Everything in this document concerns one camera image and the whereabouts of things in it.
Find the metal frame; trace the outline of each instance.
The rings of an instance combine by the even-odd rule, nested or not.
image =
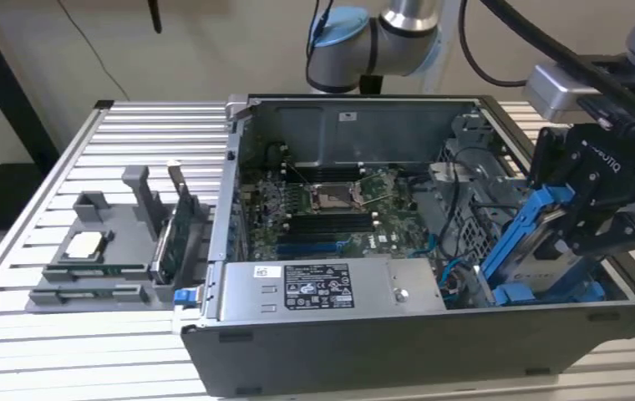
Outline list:
[[[502,106],[536,140],[548,123],[533,108],[525,102],[505,102]],[[0,245],[0,400],[214,399],[206,395],[180,338],[172,334],[172,320],[180,317],[171,312],[28,315],[19,311],[27,300],[24,289],[38,282],[42,265],[51,260],[75,219],[71,206],[79,190],[110,190],[111,203],[128,203],[130,190],[118,190],[122,170],[128,163],[150,162],[158,171],[152,172],[152,187],[162,191],[164,201],[176,201],[168,176],[159,172],[166,171],[163,164],[170,159],[180,159],[190,187],[208,203],[216,202],[218,194],[207,189],[207,183],[220,180],[220,161],[211,158],[223,159],[223,150],[207,153],[199,146],[216,145],[215,141],[226,138],[223,116],[223,103],[116,103],[111,110],[92,112]],[[134,130],[119,128],[131,122]],[[159,130],[148,128],[152,126],[160,126]],[[375,388],[295,398],[635,399],[635,338],[596,348],[557,378]]]

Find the white label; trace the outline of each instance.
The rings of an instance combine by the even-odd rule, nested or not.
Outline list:
[[[68,257],[87,259],[98,251],[103,233],[99,231],[83,231],[72,237],[64,253]]]
[[[63,298],[94,298],[95,294],[92,292],[67,292],[67,293],[62,293],[60,297],[63,297]]]
[[[254,277],[257,278],[281,278],[283,274],[283,266],[257,266],[254,269]]]
[[[82,269],[71,269],[68,270],[71,274],[75,276],[104,276],[104,272],[102,270],[82,270]]]
[[[346,111],[345,113],[341,113],[338,119],[341,121],[357,121],[358,120],[358,113],[357,113],[357,111]]]

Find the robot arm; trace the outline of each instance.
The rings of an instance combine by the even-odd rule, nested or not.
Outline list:
[[[504,2],[483,3],[498,15],[494,4]],[[514,18],[498,16],[513,27]],[[602,258],[635,250],[635,29],[628,43],[628,57],[578,57],[586,71],[560,63],[540,65],[532,75],[525,93],[541,114],[590,123],[540,133],[534,192],[483,264],[493,289],[520,282],[524,272],[538,274],[540,265],[566,253]],[[604,76],[589,80],[590,69]],[[574,264],[561,266],[569,273]],[[548,294],[552,288],[538,290]]]

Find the blue cable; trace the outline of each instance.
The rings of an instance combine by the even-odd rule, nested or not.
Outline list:
[[[451,269],[454,268],[455,265],[462,261],[462,258],[458,257],[450,263],[447,263],[447,266],[443,268],[443,273],[442,273],[442,280],[439,280],[439,287],[443,287],[443,285],[447,282],[447,278],[450,276]]]
[[[435,249],[437,249],[437,235],[430,234],[430,244],[429,244],[427,249],[418,249],[418,250],[413,251],[409,254],[407,258],[414,258],[414,257],[417,257],[417,255],[423,255],[425,253],[430,253]]]

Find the screw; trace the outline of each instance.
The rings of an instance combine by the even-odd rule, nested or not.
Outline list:
[[[608,121],[608,119],[605,119],[604,117],[601,117],[598,119],[598,125],[602,127],[602,129],[605,129],[606,131],[609,131],[612,129],[612,122]]]

